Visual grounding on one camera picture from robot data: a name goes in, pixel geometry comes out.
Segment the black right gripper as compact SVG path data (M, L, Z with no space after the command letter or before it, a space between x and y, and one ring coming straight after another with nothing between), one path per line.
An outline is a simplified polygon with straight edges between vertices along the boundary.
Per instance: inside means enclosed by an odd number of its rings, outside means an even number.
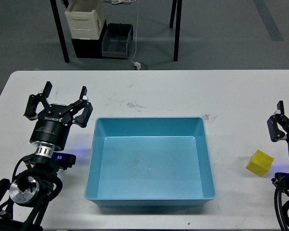
M271 141L286 140L289 153L289 118L285 115L283 101L277 103L277 110L267 120L267 126Z

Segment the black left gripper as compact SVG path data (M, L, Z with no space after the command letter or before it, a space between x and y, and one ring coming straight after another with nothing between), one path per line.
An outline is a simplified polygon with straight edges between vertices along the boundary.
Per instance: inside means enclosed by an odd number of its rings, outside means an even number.
M30 137L30 143L48 143L56 150L63 150L72 124L85 128L93 111L88 101L87 88L82 87L79 99L68 106L61 104L49 105L47 99L52 89L51 82L47 81L42 93L31 94L28 98L24 116L30 121L37 120ZM38 104L44 109L37 114Z

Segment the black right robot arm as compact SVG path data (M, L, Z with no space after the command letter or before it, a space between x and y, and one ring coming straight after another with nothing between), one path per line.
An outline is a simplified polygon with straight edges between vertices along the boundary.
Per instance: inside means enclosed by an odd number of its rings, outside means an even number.
M277 103L277 110L267 120L272 142L285 140L289 156L289 118L285 115L284 103ZM277 172L271 179L276 187L274 192L275 214L282 231L289 231L289 173Z

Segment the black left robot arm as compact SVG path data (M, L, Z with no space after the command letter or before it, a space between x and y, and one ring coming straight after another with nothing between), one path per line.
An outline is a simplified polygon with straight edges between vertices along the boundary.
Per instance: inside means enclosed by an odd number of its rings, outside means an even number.
M24 116L36 120L29 141L37 149L17 162L10 180L0 180L0 231L41 231L49 202L63 188L58 171L76 163L76 156L63 150L71 126L85 128L93 111L87 88L70 105L49 104L51 89L48 81L41 93L28 98Z

